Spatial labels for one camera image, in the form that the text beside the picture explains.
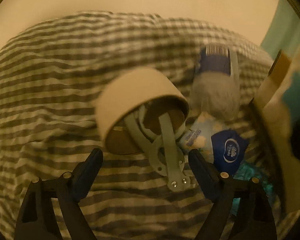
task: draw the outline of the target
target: blue label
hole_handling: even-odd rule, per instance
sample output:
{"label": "blue label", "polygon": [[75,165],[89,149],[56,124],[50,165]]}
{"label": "blue label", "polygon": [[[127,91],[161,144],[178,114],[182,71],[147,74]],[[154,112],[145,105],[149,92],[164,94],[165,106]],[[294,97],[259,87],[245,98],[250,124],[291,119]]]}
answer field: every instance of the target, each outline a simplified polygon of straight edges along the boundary
{"label": "blue label", "polygon": [[225,152],[223,158],[227,163],[233,163],[239,156],[239,144],[230,138],[225,142]]}

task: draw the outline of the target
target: mattress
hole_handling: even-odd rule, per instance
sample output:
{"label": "mattress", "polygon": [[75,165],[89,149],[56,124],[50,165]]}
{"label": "mattress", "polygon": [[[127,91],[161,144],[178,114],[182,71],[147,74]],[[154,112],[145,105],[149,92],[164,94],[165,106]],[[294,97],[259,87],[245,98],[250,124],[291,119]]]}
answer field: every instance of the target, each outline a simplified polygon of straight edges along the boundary
{"label": "mattress", "polygon": [[[238,54],[241,107],[227,123],[250,141],[248,162],[266,169],[246,111],[273,60],[237,33],[212,23],[159,15],[85,11],[44,21],[12,38],[0,51],[0,231],[12,240],[30,181],[57,178],[93,148],[104,163],[80,207],[98,239],[193,239],[212,202],[194,184],[174,193],[143,153],[113,155],[98,134],[93,101],[114,78],[153,67],[188,99],[194,66],[208,43]],[[190,126],[195,118],[187,121]],[[64,239],[71,239],[53,199]],[[276,201],[274,213],[280,213]],[[279,238],[298,213],[276,218]],[[222,238],[233,222],[229,220]]]}

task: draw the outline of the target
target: striped bedsheet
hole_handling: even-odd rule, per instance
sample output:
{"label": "striped bedsheet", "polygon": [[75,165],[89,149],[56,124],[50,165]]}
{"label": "striped bedsheet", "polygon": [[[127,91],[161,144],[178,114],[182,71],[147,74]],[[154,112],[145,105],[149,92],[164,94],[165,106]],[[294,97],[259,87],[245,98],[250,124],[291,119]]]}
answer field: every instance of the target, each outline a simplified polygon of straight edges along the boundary
{"label": "striped bedsheet", "polygon": [[[238,53],[242,106],[228,125],[250,139],[246,159],[259,162],[262,153],[245,106],[272,60],[237,33],[191,19],[87,11],[42,22],[12,38],[0,51],[3,235],[13,239],[31,179],[59,177],[99,147],[103,166],[80,202],[98,239],[193,239],[211,201],[198,187],[172,193],[143,153],[107,153],[92,101],[112,79],[140,66],[160,70],[188,98],[200,48],[211,42]],[[62,236],[71,239],[58,202],[53,204]],[[224,236],[231,226],[229,222]]]}

